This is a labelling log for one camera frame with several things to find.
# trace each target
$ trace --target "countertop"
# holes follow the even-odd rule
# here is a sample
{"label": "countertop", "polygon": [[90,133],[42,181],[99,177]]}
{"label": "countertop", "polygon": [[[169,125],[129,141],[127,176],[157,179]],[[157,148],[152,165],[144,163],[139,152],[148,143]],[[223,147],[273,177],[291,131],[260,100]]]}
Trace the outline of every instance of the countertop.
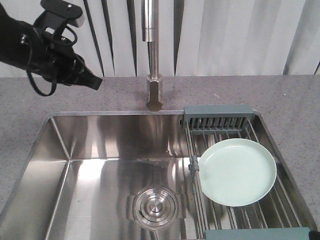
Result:
{"label": "countertop", "polygon": [[[1,78],[0,212],[47,114],[147,110],[146,88],[144,77],[113,77],[98,91],[59,85],[53,96],[41,97],[27,78]],[[164,110],[248,104],[260,112],[320,229],[320,75],[165,77],[163,99]]]}

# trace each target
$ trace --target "drain strainer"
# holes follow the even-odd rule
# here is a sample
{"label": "drain strainer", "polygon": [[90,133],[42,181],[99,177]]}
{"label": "drain strainer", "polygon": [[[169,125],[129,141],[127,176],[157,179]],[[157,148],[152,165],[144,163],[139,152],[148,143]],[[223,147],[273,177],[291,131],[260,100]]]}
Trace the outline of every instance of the drain strainer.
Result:
{"label": "drain strainer", "polygon": [[177,217],[175,194],[166,188],[149,188],[133,202],[133,214],[145,229],[155,231],[167,227]]}

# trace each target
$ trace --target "faucet base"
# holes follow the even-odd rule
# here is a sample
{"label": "faucet base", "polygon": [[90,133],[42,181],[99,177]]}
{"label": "faucet base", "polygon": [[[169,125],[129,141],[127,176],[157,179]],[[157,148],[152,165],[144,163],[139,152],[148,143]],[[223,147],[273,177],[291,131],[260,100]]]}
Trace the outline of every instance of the faucet base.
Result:
{"label": "faucet base", "polygon": [[162,100],[162,76],[159,75],[158,79],[151,79],[151,76],[148,75],[146,84],[148,92],[146,107],[151,112],[158,112],[164,105]]}

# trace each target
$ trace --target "ceramic plate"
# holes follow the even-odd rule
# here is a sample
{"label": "ceramic plate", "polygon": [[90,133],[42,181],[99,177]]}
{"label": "ceramic plate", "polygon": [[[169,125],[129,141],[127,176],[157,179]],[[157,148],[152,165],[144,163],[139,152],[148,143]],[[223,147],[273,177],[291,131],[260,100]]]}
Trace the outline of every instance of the ceramic plate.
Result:
{"label": "ceramic plate", "polygon": [[243,138],[212,145],[198,162],[203,193],[212,201],[231,207],[263,198],[277,175],[271,153],[259,143]]}

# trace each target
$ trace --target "stainless steel faucet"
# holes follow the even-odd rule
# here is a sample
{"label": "stainless steel faucet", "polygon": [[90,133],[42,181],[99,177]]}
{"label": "stainless steel faucet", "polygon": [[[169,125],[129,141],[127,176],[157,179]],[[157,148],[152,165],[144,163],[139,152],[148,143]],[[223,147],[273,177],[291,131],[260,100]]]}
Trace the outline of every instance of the stainless steel faucet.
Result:
{"label": "stainless steel faucet", "polygon": [[159,0],[141,0],[142,40],[148,44],[147,108],[159,111],[162,100],[162,76],[159,74]]}

